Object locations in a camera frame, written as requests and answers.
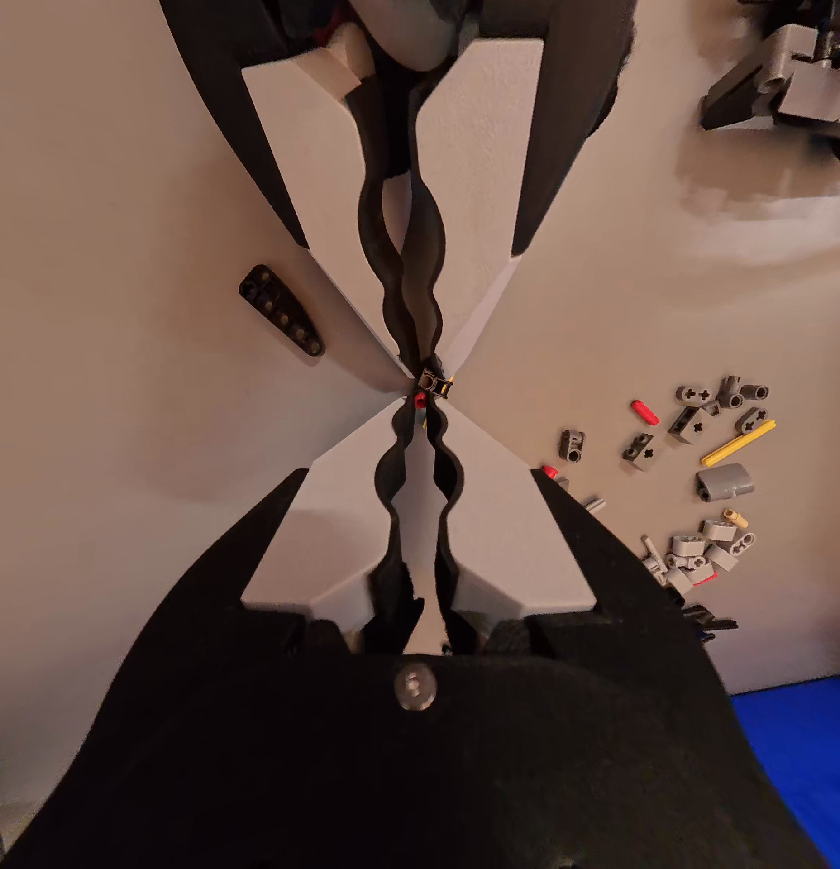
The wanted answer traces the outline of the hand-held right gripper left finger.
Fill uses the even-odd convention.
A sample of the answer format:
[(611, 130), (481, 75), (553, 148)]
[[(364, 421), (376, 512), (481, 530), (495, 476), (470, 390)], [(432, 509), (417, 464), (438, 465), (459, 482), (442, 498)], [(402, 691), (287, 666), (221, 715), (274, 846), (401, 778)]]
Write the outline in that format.
[(331, 621), (369, 653), (401, 653), (415, 594), (393, 500), (415, 432), (410, 397), (393, 401), (312, 463), (242, 593), (245, 608)]

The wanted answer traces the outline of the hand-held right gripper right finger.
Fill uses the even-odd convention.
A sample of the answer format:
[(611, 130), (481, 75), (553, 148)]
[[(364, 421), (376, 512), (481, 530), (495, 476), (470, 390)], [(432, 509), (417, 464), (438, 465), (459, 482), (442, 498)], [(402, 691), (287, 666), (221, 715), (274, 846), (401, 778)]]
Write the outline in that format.
[(445, 497), (435, 577), (451, 651), (476, 652), (505, 621), (591, 612), (597, 598), (530, 467), (447, 401), (426, 420)]

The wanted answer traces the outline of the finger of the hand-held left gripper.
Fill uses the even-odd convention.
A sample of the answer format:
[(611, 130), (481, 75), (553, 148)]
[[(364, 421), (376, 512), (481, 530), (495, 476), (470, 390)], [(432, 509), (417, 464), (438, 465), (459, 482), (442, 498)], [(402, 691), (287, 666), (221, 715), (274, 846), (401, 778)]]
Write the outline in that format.
[(419, 175), (444, 224), (433, 293), (446, 375), (469, 357), (521, 258), (512, 246), (543, 53), (540, 38), (477, 38), (418, 112)]
[(404, 265), (383, 208), (390, 163), (380, 82), (357, 24), (242, 71), (306, 245), (404, 375), (420, 363)]

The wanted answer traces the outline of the pile of lego pieces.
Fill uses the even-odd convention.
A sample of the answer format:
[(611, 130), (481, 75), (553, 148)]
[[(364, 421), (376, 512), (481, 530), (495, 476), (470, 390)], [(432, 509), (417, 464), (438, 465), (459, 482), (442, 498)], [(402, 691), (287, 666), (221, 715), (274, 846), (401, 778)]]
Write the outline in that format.
[[(695, 474), (695, 494), (705, 505), (721, 504), (754, 492), (752, 475), (731, 458), (776, 427), (764, 402), (770, 388), (745, 382), (740, 375), (726, 375), (715, 389), (683, 384), (675, 390), (679, 412), (667, 430), (668, 437), (694, 446), (708, 426), (728, 411), (741, 411), (734, 423), (735, 437), (704, 455)], [(642, 537), (643, 567), (679, 607), (697, 640), (707, 645), (720, 632), (735, 631), (738, 623), (717, 618), (702, 604), (687, 604), (686, 598), (698, 588), (730, 573), (755, 542), (747, 519), (731, 507), (718, 517), (703, 519), (694, 534), (672, 535), (664, 549)]]

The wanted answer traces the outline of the partly built lego car model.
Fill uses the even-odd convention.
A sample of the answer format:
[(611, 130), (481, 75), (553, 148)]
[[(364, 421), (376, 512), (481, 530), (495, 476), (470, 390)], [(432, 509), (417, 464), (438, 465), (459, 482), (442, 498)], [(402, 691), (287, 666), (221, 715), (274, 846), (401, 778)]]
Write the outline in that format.
[(761, 41), (702, 99), (706, 131), (767, 117), (804, 129), (840, 162), (840, 1), (746, 1)]

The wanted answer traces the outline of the blue plastic bin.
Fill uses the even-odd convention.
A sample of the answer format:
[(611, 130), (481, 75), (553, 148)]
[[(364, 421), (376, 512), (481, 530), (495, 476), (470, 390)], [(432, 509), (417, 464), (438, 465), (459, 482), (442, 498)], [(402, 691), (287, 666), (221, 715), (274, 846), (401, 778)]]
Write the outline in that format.
[(827, 862), (840, 868), (840, 675), (731, 700), (795, 819)]

